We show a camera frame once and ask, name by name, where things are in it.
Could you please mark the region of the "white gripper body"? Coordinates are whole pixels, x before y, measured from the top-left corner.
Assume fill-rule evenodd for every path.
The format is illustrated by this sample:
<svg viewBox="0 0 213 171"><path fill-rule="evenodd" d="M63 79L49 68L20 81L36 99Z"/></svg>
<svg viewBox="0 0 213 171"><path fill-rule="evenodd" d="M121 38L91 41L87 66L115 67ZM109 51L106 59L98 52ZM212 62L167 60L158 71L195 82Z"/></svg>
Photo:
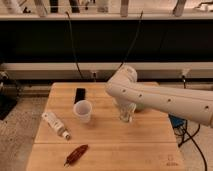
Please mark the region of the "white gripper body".
<svg viewBox="0 0 213 171"><path fill-rule="evenodd" d="M120 120L123 122L131 122L132 115L136 109L136 104L126 100L116 99L116 105L120 112Z"/></svg>

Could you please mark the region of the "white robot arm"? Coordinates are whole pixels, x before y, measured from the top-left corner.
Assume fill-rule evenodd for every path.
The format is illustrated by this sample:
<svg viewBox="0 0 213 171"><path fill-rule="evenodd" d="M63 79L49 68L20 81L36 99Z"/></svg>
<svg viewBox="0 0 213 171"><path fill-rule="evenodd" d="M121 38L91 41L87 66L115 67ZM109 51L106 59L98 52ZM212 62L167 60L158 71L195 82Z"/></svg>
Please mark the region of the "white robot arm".
<svg viewBox="0 0 213 171"><path fill-rule="evenodd" d="M106 92L118 101L143 104L213 128L213 91L141 84L136 70L123 65L106 83Z"/></svg>

